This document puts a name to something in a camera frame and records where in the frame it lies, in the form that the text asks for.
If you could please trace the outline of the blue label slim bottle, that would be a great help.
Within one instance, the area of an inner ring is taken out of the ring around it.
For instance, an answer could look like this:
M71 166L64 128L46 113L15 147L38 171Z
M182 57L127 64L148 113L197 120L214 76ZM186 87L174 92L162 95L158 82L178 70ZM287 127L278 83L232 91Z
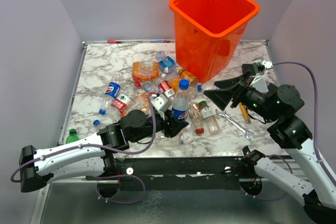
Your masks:
M215 90L215 89L218 89L218 87L211 83L199 84L197 86L197 91L199 93L207 91L207 90Z

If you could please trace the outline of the red cap clear bottle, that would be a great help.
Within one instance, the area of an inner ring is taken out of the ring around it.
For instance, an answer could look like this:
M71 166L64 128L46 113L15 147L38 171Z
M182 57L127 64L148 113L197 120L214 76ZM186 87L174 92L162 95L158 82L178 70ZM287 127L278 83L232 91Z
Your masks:
M192 124L195 127L195 133L201 135L204 133L203 118L198 103L191 103L188 105L188 113Z

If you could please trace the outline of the green cap coffee bottle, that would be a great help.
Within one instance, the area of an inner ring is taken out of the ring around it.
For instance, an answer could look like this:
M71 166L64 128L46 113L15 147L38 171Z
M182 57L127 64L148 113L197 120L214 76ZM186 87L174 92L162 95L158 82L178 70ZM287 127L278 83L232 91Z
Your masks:
M211 108L208 106L206 101L201 101L199 103L200 112L203 117L203 120L210 131L210 133L214 134L217 133L220 130L220 127L216 121L216 118L211 110Z

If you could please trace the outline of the red label clear bottle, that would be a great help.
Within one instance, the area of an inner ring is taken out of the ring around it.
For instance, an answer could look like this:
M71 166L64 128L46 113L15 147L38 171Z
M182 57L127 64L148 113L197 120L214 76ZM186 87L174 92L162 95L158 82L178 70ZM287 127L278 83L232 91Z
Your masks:
M169 100L173 99L173 96L175 95L175 91L172 88L172 86L169 84L168 81L163 80L158 84L158 89L161 91L162 94L164 94Z

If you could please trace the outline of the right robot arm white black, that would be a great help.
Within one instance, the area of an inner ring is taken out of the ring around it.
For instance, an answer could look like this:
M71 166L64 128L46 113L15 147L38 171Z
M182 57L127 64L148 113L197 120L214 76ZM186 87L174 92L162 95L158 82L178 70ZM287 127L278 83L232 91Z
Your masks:
M243 157L241 171L246 177L263 177L291 195L315 223L335 223L335 173L318 159L313 135L296 112L304 106L298 90L291 85L269 84L267 92L260 92L249 83L250 75L216 81L216 89L205 90L220 110L238 104L261 116L271 126L270 137L299 165L308 181L277 166L269 157L253 150Z

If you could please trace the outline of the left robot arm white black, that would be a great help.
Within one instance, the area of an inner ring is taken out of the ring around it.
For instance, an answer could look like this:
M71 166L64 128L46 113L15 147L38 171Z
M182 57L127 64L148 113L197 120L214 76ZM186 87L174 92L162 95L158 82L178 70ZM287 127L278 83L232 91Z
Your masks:
M46 149L25 146L19 158L20 190L23 193L37 191L63 178L102 176L110 179L116 172L111 160L114 153L130 155L130 143L146 137L154 139L157 132L173 138L187 126L188 122L177 120L171 110L163 115L154 112L152 116L132 110L117 123L81 140Z

